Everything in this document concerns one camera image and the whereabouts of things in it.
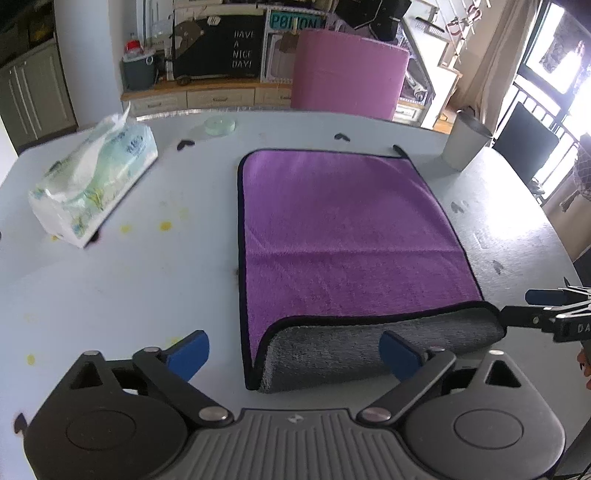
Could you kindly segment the person right hand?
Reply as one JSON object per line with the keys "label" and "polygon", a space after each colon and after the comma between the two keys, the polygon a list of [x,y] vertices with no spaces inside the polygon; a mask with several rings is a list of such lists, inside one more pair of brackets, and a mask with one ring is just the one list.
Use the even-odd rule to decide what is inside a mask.
{"label": "person right hand", "polygon": [[591,376],[591,366],[584,349],[579,351],[577,355],[577,362],[579,364],[580,370],[583,372],[583,375],[586,378],[589,378]]}

